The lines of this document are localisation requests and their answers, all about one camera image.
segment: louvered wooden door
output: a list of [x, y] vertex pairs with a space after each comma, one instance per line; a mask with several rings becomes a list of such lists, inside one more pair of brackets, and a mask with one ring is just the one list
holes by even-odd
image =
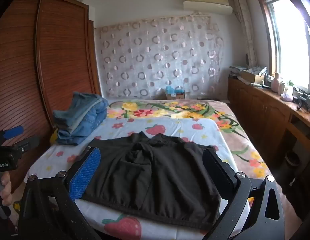
[[92, 82], [87, 7], [41, 0], [37, 22], [37, 60], [49, 115], [66, 110], [73, 91], [98, 93]]
[[4, 145], [38, 135], [40, 146], [25, 153], [11, 172], [13, 190], [48, 148], [52, 128], [44, 109], [35, 65], [35, 26], [40, 0], [14, 0], [0, 19], [0, 130], [22, 125], [24, 133]]

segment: metal screw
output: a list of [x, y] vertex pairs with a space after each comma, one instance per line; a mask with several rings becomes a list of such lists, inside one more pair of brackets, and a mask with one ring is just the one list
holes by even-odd
[[246, 175], [245, 175], [245, 173], [243, 173], [243, 172], [240, 171], [240, 172], [237, 172], [237, 177], [243, 179], [243, 178], [246, 177]]
[[28, 177], [28, 180], [29, 180], [29, 181], [33, 181], [35, 178], [36, 178], [36, 175], [33, 174], [33, 175], [31, 175], [31, 176]]
[[274, 182], [275, 181], [275, 178], [271, 175], [267, 176], [267, 179], [271, 182]]
[[64, 177], [65, 175], [66, 175], [66, 171], [59, 171], [57, 174], [57, 176], [60, 178]]

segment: cardboard box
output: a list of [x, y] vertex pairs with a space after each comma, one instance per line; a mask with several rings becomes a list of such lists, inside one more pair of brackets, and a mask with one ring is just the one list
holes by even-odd
[[258, 76], [254, 75], [252, 73], [249, 73], [247, 71], [242, 71], [240, 73], [241, 77], [245, 80], [247, 80], [250, 83], [257, 83], [260, 84], [262, 80], [264, 80], [264, 76]]
[[172, 97], [170, 94], [166, 95], [167, 100], [175, 100], [175, 99], [184, 99], [185, 93], [183, 94], [176, 94], [176, 97]]

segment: denim fabric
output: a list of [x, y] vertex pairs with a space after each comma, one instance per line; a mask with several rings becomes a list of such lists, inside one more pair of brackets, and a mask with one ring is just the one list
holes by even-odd
[[[74, 92], [71, 106], [67, 111], [53, 111], [54, 120], [59, 128], [56, 142], [71, 145], [80, 144], [106, 118], [107, 106], [108, 101], [99, 95]], [[68, 127], [76, 122], [79, 122], [78, 126], [70, 132]]]

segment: pink bottle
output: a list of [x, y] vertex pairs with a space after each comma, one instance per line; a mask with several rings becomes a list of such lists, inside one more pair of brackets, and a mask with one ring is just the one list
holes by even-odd
[[278, 88], [279, 88], [279, 73], [275, 73], [275, 78], [272, 81], [271, 85], [272, 91], [275, 93], [278, 93]]

